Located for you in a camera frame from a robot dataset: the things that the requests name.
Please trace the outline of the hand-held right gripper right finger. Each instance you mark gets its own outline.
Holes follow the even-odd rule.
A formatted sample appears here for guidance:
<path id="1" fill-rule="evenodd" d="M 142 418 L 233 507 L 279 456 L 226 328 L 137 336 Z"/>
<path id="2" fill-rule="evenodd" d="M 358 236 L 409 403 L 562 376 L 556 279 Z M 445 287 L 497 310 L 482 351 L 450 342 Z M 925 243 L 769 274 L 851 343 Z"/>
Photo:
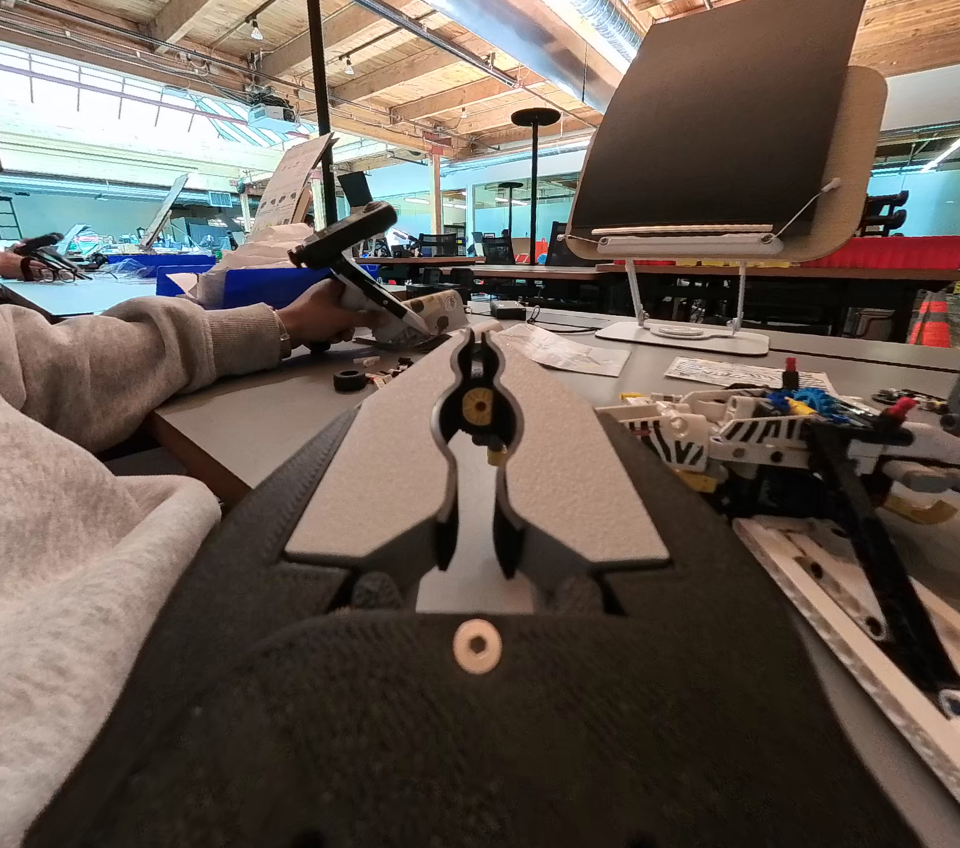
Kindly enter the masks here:
<path id="1" fill-rule="evenodd" d="M 494 391 L 514 422 L 496 477 L 493 540 L 507 578 L 598 577 L 666 566 L 670 556 L 594 408 L 486 332 Z"/>

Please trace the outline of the black lego wheel yellow hub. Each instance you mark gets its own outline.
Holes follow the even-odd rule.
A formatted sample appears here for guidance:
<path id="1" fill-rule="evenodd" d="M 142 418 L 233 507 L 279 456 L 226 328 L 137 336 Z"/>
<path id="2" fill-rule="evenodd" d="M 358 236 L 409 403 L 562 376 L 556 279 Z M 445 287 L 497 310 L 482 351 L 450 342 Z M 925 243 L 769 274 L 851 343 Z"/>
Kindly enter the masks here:
<path id="1" fill-rule="evenodd" d="M 473 444 L 505 453 L 519 431 L 518 416 L 500 382 L 506 366 L 487 334 L 469 332 L 453 356 L 454 383 L 438 403 L 437 428 L 442 442 L 459 433 Z"/>

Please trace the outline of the lego instruction booklet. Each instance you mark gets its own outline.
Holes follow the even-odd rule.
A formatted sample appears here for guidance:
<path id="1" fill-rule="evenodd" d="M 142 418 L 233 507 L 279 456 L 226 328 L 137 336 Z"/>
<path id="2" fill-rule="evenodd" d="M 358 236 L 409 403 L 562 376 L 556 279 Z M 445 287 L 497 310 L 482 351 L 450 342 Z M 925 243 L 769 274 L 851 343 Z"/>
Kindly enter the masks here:
<path id="1" fill-rule="evenodd" d="M 628 352 L 624 349 L 585 345 L 527 323 L 504 325 L 491 317 L 482 317 L 472 322 L 461 296 L 455 290 L 433 292 L 423 297 L 402 301 L 402 304 L 418 312 L 427 309 L 444 310 L 444 334 L 417 347 L 436 345 L 459 330 L 474 328 L 480 332 L 503 335 L 511 350 L 521 353 L 542 366 L 562 371 L 616 378 L 621 374 L 629 358 Z M 371 332 L 371 337 L 375 340 L 374 330 Z"/>

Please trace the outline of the zebra striped lego model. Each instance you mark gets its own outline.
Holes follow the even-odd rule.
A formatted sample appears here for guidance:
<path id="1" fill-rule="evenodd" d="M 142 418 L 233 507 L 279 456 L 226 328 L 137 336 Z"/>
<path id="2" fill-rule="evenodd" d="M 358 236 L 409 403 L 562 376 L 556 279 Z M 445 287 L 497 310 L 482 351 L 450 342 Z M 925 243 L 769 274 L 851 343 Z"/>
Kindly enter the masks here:
<path id="1" fill-rule="evenodd" d="M 729 519 L 955 801 L 958 418 L 822 388 L 701 388 L 596 408 Z"/>

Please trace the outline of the person's left forearm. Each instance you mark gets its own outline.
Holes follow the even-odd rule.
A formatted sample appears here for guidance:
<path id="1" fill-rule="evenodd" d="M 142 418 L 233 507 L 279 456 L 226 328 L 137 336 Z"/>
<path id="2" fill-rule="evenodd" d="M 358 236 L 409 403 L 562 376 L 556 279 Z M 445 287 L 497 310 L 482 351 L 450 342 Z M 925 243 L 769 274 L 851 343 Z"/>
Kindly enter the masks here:
<path id="1" fill-rule="evenodd" d="M 208 312 L 143 297 L 58 323 L 3 305 L 2 455 L 41 427 L 92 453 L 112 448 L 179 393 L 276 367 L 279 342 L 265 304 Z"/>

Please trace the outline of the small black lego assembly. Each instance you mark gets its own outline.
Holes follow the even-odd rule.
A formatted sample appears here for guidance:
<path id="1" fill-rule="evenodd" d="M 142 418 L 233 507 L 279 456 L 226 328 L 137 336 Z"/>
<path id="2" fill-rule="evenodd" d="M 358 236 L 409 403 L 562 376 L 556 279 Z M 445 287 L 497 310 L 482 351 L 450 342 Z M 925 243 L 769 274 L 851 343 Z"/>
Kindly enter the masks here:
<path id="1" fill-rule="evenodd" d="M 909 399 L 915 403 L 917 409 L 939 415 L 950 411 L 945 399 L 909 388 L 882 388 L 871 398 L 885 406 L 894 406 L 901 399 Z"/>

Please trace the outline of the beige printed board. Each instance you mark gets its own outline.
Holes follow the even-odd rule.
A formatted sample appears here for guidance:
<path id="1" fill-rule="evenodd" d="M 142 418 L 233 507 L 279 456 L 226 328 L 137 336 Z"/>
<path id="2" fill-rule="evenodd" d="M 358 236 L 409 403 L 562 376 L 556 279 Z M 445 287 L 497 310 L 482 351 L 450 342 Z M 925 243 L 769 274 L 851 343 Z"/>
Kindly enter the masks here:
<path id="1" fill-rule="evenodd" d="M 327 133 L 284 152 L 260 197 L 248 233 L 251 237 L 304 219 L 311 173 L 318 168 L 334 140 L 335 137 Z"/>

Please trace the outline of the white crumpled paper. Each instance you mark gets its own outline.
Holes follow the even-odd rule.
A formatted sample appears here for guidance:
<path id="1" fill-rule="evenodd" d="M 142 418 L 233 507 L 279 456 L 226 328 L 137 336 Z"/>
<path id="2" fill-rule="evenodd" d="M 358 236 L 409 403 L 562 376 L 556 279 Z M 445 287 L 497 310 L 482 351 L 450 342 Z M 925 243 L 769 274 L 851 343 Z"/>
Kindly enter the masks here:
<path id="1" fill-rule="evenodd" d="M 288 257 L 288 251 L 312 234 L 313 228 L 302 222 L 269 228 L 259 236 L 249 237 L 237 249 L 227 252 L 209 269 L 295 267 Z"/>

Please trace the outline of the blue storage bin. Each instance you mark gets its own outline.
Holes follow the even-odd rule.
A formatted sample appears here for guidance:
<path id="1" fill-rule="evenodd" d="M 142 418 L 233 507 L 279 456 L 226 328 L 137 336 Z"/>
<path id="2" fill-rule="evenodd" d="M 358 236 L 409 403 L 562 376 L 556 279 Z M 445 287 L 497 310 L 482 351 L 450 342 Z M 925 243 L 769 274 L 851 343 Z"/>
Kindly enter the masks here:
<path id="1" fill-rule="evenodd" d="M 117 265 L 125 261 L 132 261 L 138 266 L 213 266 L 217 259 L 214 255 L 204 252 L 174 252 L 174 253 L 109 253 L 105 255 L 107 262 Z"/>
<path id="2" fill-rule="evenodd" d="M 332 277 L 327 269 L 256 266 L 200 270 L 198 266 L 160 268 L 155 290 L 159 297 L 186 298 L 208 310 L 265 303 L 282 308 L 306 290 Z"/>

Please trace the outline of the zebra sticker sheet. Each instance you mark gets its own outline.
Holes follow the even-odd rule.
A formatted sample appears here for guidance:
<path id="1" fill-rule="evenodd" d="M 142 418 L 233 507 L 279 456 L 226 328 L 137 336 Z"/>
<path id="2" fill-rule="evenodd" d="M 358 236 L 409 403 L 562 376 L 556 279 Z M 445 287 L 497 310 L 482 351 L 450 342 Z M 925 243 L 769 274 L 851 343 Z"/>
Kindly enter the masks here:
<path id="1" fill-rule="evenodd" d="M 782 367 L 678 357 L 670 363 L 664 376 L 678 381 L 704 383 L 721 388 L 731 386 L 780 388 L 783 386 L 785 373 L 786 370 Z"/>

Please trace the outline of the tilted grey board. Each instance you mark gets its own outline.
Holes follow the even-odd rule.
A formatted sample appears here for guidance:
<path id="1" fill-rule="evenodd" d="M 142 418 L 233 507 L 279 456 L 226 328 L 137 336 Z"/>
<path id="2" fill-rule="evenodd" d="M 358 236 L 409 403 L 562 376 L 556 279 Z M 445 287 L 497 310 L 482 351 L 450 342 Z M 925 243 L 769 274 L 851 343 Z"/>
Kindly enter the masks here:
<path id="1" fill-rule="evenodd" d="M 189 172 L 178 175 L 171 184 L 167 194 L 160 207 L 155 211 L 150 223 L 144 228 L 138 241 L 138 248 L 142 253 L 150 253 L 154 249 L 154 244 L 162 231 L 162 228 L 171 218 L 172 210 L 177 199 L 181 195 L 186 182 L 189 178 Z"/>

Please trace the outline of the person's grey sweatshirt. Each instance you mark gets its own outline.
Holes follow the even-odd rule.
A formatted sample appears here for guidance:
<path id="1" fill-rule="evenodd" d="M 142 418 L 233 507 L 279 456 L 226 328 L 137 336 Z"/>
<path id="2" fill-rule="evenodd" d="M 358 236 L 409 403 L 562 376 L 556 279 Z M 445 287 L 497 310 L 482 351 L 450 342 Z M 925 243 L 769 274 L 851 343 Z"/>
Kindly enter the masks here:
<path id="1" fill-rule="evenodd" d="M 89 750 L 219 519 L 200 482 L 116 476 L 2 403 L 2 846 Z"/>

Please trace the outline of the long wooden desk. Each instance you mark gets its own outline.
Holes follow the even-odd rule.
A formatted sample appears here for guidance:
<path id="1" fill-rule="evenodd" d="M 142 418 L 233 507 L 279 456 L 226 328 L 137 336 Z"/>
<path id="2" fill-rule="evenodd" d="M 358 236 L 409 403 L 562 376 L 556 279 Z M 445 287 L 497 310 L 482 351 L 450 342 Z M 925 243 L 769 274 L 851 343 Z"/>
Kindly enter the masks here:
<path id="1" fill-rule="evenodd" d="M 666 266 L 635 262 L 633 269 L 637 277 L 720 277 L 736 278 L 737 266 Z M 809 278 L 841 280 L 893 280 L 911 282 L 956 282 L 959 271 L 956 268 L 840 268 L 819 266 L 747 266 L 748 277 L 760 278 Z"/>

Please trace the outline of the red storage bin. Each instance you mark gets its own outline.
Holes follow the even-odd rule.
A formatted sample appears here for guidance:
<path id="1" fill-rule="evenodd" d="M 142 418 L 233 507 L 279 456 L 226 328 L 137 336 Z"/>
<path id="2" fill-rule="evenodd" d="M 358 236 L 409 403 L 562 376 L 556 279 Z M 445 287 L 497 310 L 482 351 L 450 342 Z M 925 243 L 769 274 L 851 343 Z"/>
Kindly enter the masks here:
<path id="1" fill-rule="evenodd" d="M 875 270 L 949 270 L 959 268 L 959 236 L 891 235 L 848 240 L 834 252 L 799 263 L 802 267 Z"/>

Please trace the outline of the orange traffic cone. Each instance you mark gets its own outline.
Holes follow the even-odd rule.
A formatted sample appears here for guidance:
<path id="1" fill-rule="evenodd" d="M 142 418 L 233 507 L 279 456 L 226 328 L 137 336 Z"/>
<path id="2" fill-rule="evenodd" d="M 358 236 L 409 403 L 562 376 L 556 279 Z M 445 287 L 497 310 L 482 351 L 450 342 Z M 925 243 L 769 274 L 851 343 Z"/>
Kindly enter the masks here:
<path id="1" fill-rule="evenodd" d="M 959 348 L 959 294 L 918 291 L 906 342 L 936 348 Z"/>

